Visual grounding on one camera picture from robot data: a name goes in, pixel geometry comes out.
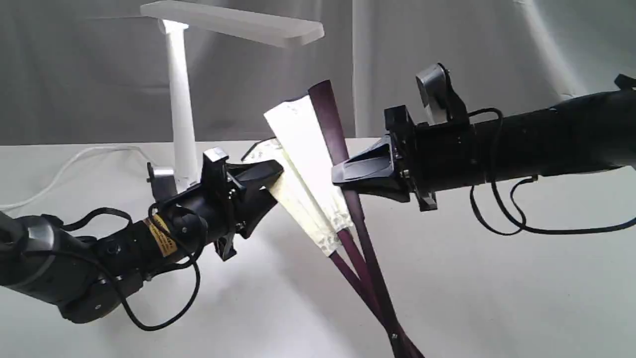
label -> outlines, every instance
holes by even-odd
[[[164,229],[168,233],[170,232],[168,230],[168,226],[159,215],[153,215],[153,219],[162,227],[162,229]],[[161,253],[164,257],[169,256],[170,254],[173,254],[177,251],[177,244],[166,234],[157,229],[157,227],[152,223],[152,221],[150,221],[150,219],[145,218],[144,224],[148,226],[150,233],[155,238],[155,241],[157,242],[157,245],[159,246],[159,249],[161,250]]]

fabric backdrop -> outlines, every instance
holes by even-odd
[[[150,0],[0,0],[0,145],[170,141],[165,42]],[[470,109],[506,114],[636,75],[632,0],[200,0],[318,20],[283,50],[186,31],[197,140],[271,135],[262,113],[331,79],[348,136],[382,110],[424,116],[415,73],[442,62]]]

table surface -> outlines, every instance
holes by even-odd
[[[349,141],[352,152],[373,139]],[[221,145],[238,161],[251,141]],[[141,145],[159,163],[169,143]],[[87,145],[0,147],[0,201],[37,192]],[[13,216],[51,213],[74,221],[100,206],[144,218],[151,204],[145,162],[133,152],[93,155],[73,165],[45,197]],[[575,228],[626,221],[636,212],[630,168],[542,178],[518,191],[529,224]],[[512,183],[501,184],[508,191]],[[484,216],[512,229],[492,194],[476,191]],[[402,325],[426,357],[632,357],[636,352],[634,230],[592,236],[495,236],[470,209],[468,190],[438,193],[439,210],[363,197],[367,225]],[[80,234],[104,236],[117,218]],[[75,325],[53,306],[0,289],[3,357],[390,357],[385,333],[339,272],[280,207],[238,255],[200,259],[202,286],[173,326],[145,333],[118,308]],[[155,278],[130,298],[147,324],[171,317],[191,294],[189,270]]]

white cable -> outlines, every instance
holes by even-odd
[[[141,148],[139,148],[139,147],[137,147],[135,145],[109,145],[109,146],[99,146],[99,147],[85,148],[85,149],[80,150],[77,154],[75,154],[69,160],[67,160],[64,163],[64,165],[62,165],[62,167],[57,171],[57,173],[55,174],[55,176],[53,177],[51,182],[44,189],[42,189],[41,191],[39,191],[37,194],[33,195],[29,199],[25,199],[23,201],[19,201],[17,203],[13,203],[13,204],[0,204],[0,210],[9,210],[9,209],[19,208],[21,206],[25,206],[25,205],[37,200],[41,196],[45,195],[47,192],[49,192],[53,188],[53,186],[55,186],[55,184],[57,184],[57,182],[60,180],[60,177],[62,176],[62,174],[64,174],[66,169],[68,169],[73,163],[75,163],[78,159],[80,159],[86,153],[92,152],[94,150],[106,150],[106,153],[117,152],[117,151],[120,151],[120,150],[134,150],[136,152],[139,152],[147,161],[152,163],[153,166],[156,166],[155,161],[150,159],[150,157],[144,152],[143,149],[141,149]]]

white desk lamp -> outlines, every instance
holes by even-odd
[[[320,22],[180,1],[142,5],[141,15],[160,19],[165,34],[178,192],[197,183],[199,172],[183,31],[192,25],[283,48],[306,45],[324,36]]]

